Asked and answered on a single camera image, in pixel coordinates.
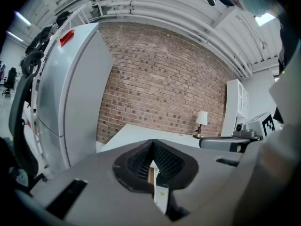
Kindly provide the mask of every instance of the white desk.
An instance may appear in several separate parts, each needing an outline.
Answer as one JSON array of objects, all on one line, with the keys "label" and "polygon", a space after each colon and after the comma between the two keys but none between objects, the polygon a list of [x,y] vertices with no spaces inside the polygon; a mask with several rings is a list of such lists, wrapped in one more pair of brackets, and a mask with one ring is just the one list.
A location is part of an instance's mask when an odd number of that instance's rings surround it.
[{"label": "white desk", "polygon": [[192,147],[198,146],[198,139],[192,135],[160,131],[131,124],[126,124],[103,148],[102,152],[124,146],[130,143],[144,141],[148,139],[164,139]]}]

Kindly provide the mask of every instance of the lamp shade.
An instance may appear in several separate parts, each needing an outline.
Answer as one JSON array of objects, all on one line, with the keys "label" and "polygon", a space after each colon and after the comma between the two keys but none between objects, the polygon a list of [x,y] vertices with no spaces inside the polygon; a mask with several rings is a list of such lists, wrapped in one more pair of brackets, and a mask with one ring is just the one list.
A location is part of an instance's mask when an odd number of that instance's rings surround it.
[{"label": "lamp shade", "polygon": [[208,112],[200,111],[198,113],[196,123],[202,124],[202,125],[207,125],[207,123],[208,123]]}]

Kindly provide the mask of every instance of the brick wall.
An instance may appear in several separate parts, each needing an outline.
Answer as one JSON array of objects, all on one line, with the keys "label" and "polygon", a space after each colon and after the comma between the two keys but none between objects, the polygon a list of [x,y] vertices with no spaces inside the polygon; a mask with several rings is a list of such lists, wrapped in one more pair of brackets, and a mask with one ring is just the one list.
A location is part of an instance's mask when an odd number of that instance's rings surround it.
[{"label": "brick wall", "polygon": [[192,134],[208,111],[203,136],[218,136],[226,82],[234,75],[210,51],[168,30],[142,24],[100,26],[115,63],[101,104],[97,140],[108,142],[126,123]]}]

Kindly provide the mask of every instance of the table lamp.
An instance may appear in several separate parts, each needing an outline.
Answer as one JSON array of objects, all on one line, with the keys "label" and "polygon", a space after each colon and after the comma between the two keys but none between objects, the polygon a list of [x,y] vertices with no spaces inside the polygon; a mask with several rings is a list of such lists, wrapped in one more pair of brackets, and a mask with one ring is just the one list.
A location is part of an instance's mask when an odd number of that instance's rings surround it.
[{"label": "table lamp", "polygon": [[198,113],[198,117],[197,117],[197,120],[196,120],[196,123],[200,124],[198,129],[196,130],[196,135],[193,135],[194,138],[196,139],[201,139],[201,126],[202,125],[207,125],[208,123],[208,112],[206,111],[200,111]]}]

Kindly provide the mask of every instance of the ceiling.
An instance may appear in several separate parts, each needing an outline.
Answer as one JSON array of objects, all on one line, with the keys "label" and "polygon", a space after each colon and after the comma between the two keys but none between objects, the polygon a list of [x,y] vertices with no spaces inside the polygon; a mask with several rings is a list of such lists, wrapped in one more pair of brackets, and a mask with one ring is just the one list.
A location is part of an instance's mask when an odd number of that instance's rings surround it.
[{"label": "ceiling", "polygon": [[[65,1],[67,0],[28,0],[19,12],[32,25],[28,28],[22,20],[15,18],[9,30],[23,39],[25,46],[28,45],[42,28],[55,22],[54,11]],[[125,3],[124,6],[110,5],[111,2],[116,4],[124,1],[132,3]],[[218,0],[214,7],[206,0],[92,2],[96,2],[104,14],[98,22],[140,22],[173,30],[214,52],[241,78],[248,78],[253,72],[277,66],[277,56],[281,50],[280,24],[277,19],[260,27],[250,13],[227,7]],[[67,9],[83,3],[87,3],[87,0],[79,0]],[[261,48],[262,43],[267,45],[265,49]]]}]

